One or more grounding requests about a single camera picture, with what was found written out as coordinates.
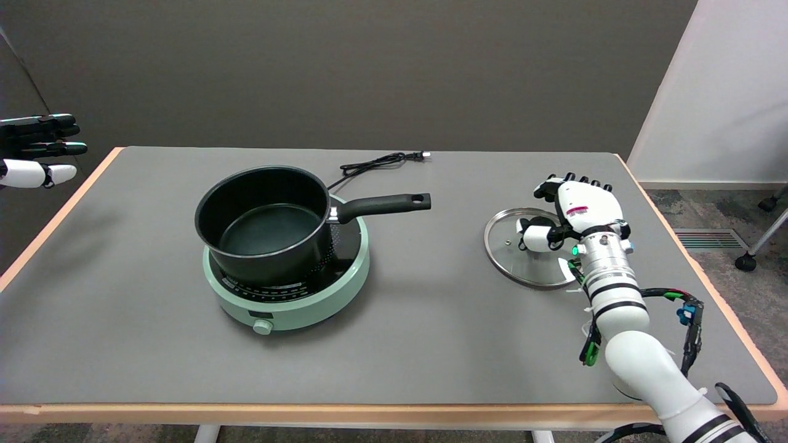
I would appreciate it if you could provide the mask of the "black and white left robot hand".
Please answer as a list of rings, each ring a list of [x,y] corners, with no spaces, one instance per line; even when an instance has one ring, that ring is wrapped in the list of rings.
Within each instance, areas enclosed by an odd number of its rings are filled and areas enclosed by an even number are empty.
[[[2,119],[2,187],[50,189],[73,179],[78,172],[76,166],[48,164],[41,159],[87,153],[86,143],[67,140],[80,131],[71,113]]]

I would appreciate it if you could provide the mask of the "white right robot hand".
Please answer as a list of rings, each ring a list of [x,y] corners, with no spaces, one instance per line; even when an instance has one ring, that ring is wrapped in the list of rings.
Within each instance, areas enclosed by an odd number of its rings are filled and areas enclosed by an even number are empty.
[[[548,218],[520,218],[516,233],[520,237],[518,249],[532,252],[551,252],[562,249],[566,239],[582,241],[599,232],[616,233],[623,241],[631,235],[629,224],[623,219],[622,208],[611,185],[583,176],[575,179],[550,175],[534,189],[534,198],[554,204],[558,222]]]

